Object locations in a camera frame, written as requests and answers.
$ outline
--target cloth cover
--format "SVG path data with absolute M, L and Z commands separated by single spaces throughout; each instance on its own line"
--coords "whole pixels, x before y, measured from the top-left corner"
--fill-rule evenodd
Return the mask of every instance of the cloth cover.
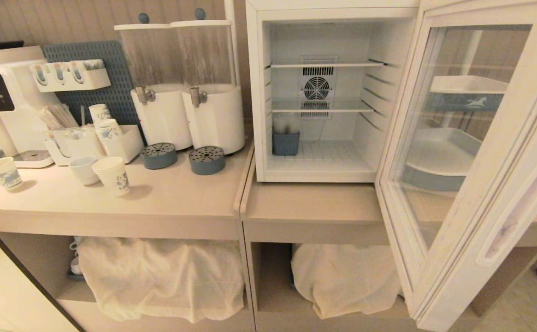
M 85 237 L 79 262 L 98 307 L 117 321 L 225 320 L 243 308 L 235 241 Z
M 401 287 L 388 246 L 294 244 L 291 267 L 321 319 L 387 310 Z

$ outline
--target pegboard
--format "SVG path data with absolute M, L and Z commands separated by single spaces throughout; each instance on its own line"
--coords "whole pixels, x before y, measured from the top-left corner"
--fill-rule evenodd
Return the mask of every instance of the pegboard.
M 92 122 L 89 106 L 106 104 L 113 118 L 120 125 L 138 125 L 139 118 L 131 99 L 133 82 L 127 69 L 121 44 L 115 40 L 97 42 L 75 42 L 43 46 L 43 53 L 49 62 L 81 59 L 102 59 L 111 80 L 111 86 L 96 90 L 56 92 L 59 100 L 70 107 L 72 115 L 81 122 L 80 106 L 86 111 L 86 123 Z

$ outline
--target floor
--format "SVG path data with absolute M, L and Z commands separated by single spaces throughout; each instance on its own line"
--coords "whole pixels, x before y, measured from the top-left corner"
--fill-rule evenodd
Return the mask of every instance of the floor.
M 473 332 L 537 332 L 537 274 L 528 270 Z

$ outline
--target glass door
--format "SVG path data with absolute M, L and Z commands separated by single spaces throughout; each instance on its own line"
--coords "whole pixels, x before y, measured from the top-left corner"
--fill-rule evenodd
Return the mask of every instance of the glass door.
M 537 214 L 537 1 L 421 6 L 376 184 L 410 315 L 445 331 Z

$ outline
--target beverage dispenser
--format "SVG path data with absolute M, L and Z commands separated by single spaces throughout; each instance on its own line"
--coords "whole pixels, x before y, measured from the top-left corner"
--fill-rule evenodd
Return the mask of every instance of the beverage dispenser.
M 176 36 L 167 24 L 115 25 L 135 89 L 131 97 L 148 145 L 192 146 L 182 101 L 183 71 Z
M 237 82 L 231 21 L 182 21 L 170 24 L 182 59 L 182 97 L 195 148 L 240 150 L 242 91 Z

